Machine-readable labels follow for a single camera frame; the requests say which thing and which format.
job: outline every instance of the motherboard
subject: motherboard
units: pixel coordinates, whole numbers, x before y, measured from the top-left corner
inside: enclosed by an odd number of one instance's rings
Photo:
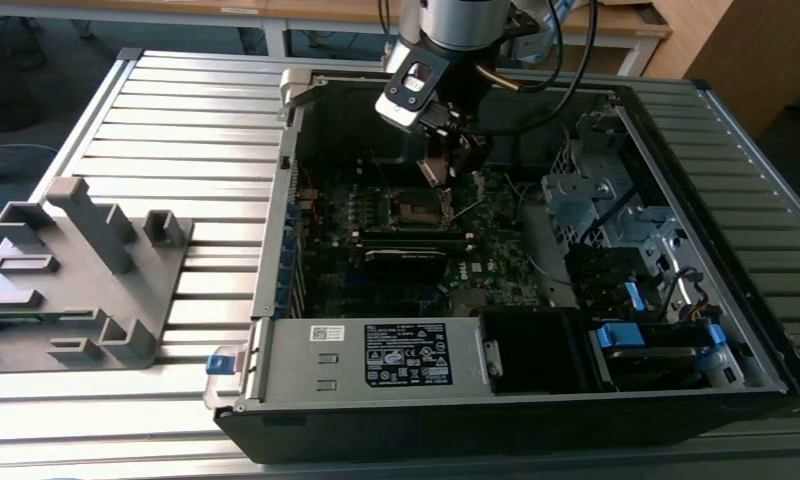
[[[525,199],[502,170],[441,188],[414,164],[366,158],[302,162],[299,172],[306,317],[472,316],[488,305],[546,304],[524,253]]]

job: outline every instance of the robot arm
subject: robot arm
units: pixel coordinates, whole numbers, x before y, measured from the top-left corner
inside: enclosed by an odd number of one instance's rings
[[[560,0],[560,7],[572,2]],[[482,166],[490,138],[456,131],[473,130],[493,84],[522,91],[497,75],[497,56],[506,40],[538,29],[509,0],[405,0],[400,37],[386,62],[393,76],[376,111],[397,128],[412,133],[422,129],[433,137],[445,165],[426,169],[446,173],[433,176],[425,169],[433,186]]]

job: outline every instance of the blue tab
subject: blue tab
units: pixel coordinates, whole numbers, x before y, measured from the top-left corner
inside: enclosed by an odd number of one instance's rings
[[[625,290],[628,291],[628,296],[630,296],[630,303],[634,306],[634,310],[638,312],[644,311],[645,304],[640,298],[640,291],[637,290],[637,285],[634,282],[625,282]]]
[[[601,348],[609,347],[644,347],[642,334],[636,323],[605,323],[596,330],[598,345]]]
[[[714,345],[721,345],[725,343],[725,333],[722,333],[720,325],[714,325],[712,323],[708,326],[708,334],[710,335],[710,340],[714,342]]]
[[[227,355],[210,355],[203,371],[207,375],[233,375],[235,361],[237,358]]]

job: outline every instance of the table leg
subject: table leg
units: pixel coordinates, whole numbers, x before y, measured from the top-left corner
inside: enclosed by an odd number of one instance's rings
[[[89,20],[71,20],[70,26],[74,27],[74,31],[79,38],[90,38],[91,33],[91,22]]]
[[[237,27],[239,34],[239,45],[242,45],[242,53],[246,55],[259,55],[258,46],[261,43],[258,28]]]
[[[283,18],[263,18],[263,33],[266,34],[266,54],[270,57],[286,58],[289,42],[286,22]]]
[[[642,37],[637,40],[637,44],[628,51],[622,65],[618,67],[617,75],[625,77],[638,77],[642,75],[642,70],[649,63],[658,42],[660,39],[652,37]]]

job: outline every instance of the power supply label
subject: power supply label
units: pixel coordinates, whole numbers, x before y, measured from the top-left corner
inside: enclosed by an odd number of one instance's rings
[[[444,323],[365,325],[363,364],[370,387],[452,385]]]

